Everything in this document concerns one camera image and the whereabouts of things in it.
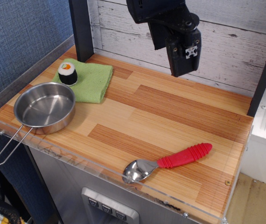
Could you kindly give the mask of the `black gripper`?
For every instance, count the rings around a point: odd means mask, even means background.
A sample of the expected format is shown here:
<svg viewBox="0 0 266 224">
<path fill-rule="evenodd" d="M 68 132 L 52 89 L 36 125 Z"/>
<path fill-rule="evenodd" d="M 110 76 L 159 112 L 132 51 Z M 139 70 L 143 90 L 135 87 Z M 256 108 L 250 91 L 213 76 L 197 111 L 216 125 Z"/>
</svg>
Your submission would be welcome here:
<svg viewBox="0 0 266 224">
<path fill-rule="evenodd" d="M 172 76 L 198 70 L 199 17 L 188 10 L 184 0 L 128 0 L 126 4 L 135 23 L 148 23 L 154 49 L 167 49 Z M 171 34 L 169 28 L 184 33 Z"/>
</svg>

